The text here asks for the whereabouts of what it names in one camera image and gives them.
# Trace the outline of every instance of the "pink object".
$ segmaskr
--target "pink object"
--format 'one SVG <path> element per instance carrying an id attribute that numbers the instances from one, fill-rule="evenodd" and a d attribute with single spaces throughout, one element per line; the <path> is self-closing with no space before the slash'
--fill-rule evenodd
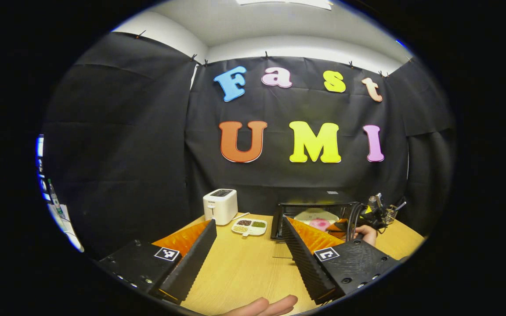
<path id="1" fill-rule="evenodd" d="M 290 72 L 284 68 L 271 67 L 265 69 L 265 74 L 261 81 L 267 86 L 279 86 L 281 88 L 290 88 L 292 82 L 290 82 Z"/>
<path id="2" fill-rule="evenodd" d="M 366 125 L 362 128 L 368 134 L 368 147 L 370 154 L 366 157 L 369 162 L 381 162 L 384 160 L 384 155 L 380 148 L 380 138 L 378 132 L 380 128 L 376 125 Z"/>
<path id="3" fill-rule="evenodd" d="M 312 219 L 310 221 L 310 226 L 312 226 L 313 228 L 317 228 L 318 230 L 321 230 L 322 232 L 325 232 L 327 227 L 331 226 L 331 223 L 326 219 L 316 218 L 316 219 Z"/>

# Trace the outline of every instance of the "black fabric backdrop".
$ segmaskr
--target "black fabric backdrop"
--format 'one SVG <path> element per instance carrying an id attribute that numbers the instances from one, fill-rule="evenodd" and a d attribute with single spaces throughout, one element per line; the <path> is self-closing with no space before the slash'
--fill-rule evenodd
<path id="1" fill-rule="evenodd" d="M 183 128 L 196 65 L 165 44 L 113 32 L 58 86 L 43 126 L 44 172 L 93 258 L 191 220 Z"/>
<path id="2" fill-rule="evenodd" d="M 247 72 L 245 94 L 224 102 L 223 90 L 213 79 L 237 66 Z M 261 82 L 265 69 L 281 67 L 291 72 L 291 88 L 266 86 Z M 323 72 L 343 75 L 346 91 L 328 91 Z M 361 82 L 371 78 L 377 83 L 382 102 L 375 102 Z M 382 76 L 337 62 L 301 57 L 241 58 L 199 66 L 191 89 L 185 128 L 191 213 L 202 213 L 202 196 L 216 188 L 237 190 L 241 212 L 272 215 L 279 195 L 285 191 L 341 190 L 358 201 L 381 192 L 386 203 L 404 194 L 408 168 L 408 142 L 401 112 L 393 106 L 390 91 Z M 249 163 L 226 160 L 220 152 L 220 122 L 237 121 L 237 148 L 248 150 L 251 130 L 247 122 L 267 122 L 263 152 Z M 317 134 L 322 124 L 339 126 L 337 144 L 339 163 L 321 160 L 290 162 L 294 134 L 292 121 L 304 121 Z M 367 160 L 368 138 L 363 126 L 380 127 L 383 162 Z"/>
<path id="3" fill-rule="evenodd" d="M 427 236 L 444 210 L 456 160 L 456 130 L 447 96 L 413 58 L 386 80 L 409 142 L 407 205 L 397 218 Z"/>
<path id="4" fill-rule="evenodd" d="M 429 234 L 450 188 L 455 135 L 448 101 L 417 60 L 387 78 L 311 58 L 220 61 L 199 66 L 189 94 L 196 64 L 165 44 L 113 32 L 58 86 L 43 128 L 44 172 L 87 254 L 100 259 L 131 239 L 166 236 L 202 215 L 202 197 L 217 188 L 235 188 L 241 212 L 267 215 L 280 194 L 302 190 L 341 190 L 357 201 L 381 192 L 386 204 L 406 196 L 399 219 Z M 213 79 L 237 66 L 247 69 L 245 94 L 224 102 Z M 293 86 L 263 84 L 269 67 L 289 70 Z M 345 92 L 325 88 L 326 70 L 343 75 Z M 378 84 L 382 102 L 364 78 Z M 261 156 L 225 159 L 219 123 L 241 122 L 237 148 L 248 150 L 253 120 L 268 125 Z M 341 162 L 290 162 L 292 121 L 315 134 L 337 124 Z M 383 162 L 367 160 L 365 125 L 381 129 Z"/>

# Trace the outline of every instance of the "green bottle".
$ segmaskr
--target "green bottle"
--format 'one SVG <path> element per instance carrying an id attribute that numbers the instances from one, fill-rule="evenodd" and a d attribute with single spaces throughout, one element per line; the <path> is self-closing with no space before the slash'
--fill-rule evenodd
<path id="1" fill-rule="evenodd" d="M 52 204 L 54 204 L 54 207 L 56 208 L 56 212 L 58 212 L 58 215 L 66 219 L 66 216 L 64 215 L 64 211 L 62 211 L 62 207 L 60 206 L 60 202 L 58 201 L 58 196 L 56 196 L 56 191 L 54 190 L 54 186 L 52 185 L 52 181 L 48 179 L 48 184 L 50 185 L 50 199 L 52 200 Z"/>

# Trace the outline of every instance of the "wooden table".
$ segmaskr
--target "wooden table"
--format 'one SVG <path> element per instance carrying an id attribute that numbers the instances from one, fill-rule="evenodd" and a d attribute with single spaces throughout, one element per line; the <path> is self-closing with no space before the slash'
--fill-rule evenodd
<path id="1" fill-rule="evenodd" d="M 231 231 L 235 221 L 217 226 L 217 237 L 182 307 L 207 316 L 247 305 L 257 298 L 273 303 L 288 294 L 298 297 L 293 315 L 316 308 L 286 244 L 271 240 L 272 216 L 249 214 L 243 218 L 268 223 L 261 236 L 243 237 Z M 204 215 L 187 226 L 204 221 Z M 412 254 L 423 237 L 396 220 L 379 234 L 376 248 L 394 259 Z"/>

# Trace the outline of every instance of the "orange letter u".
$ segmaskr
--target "orange letter u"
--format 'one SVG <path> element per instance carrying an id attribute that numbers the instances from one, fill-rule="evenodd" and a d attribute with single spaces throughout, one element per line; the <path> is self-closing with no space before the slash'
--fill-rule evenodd
<path id="1" fill-rule="evenodd" d="M 247 151 L 237 149 L 237 131 L 243 126 L 240 122 L 221 122 L 220 150 L 224 158 L 231 162 L 252 162 L 261 156 L 263 151 L 263 130 L 267 122 L 251 121 L 247 127 L 251 128 L 251 148 Z"/>

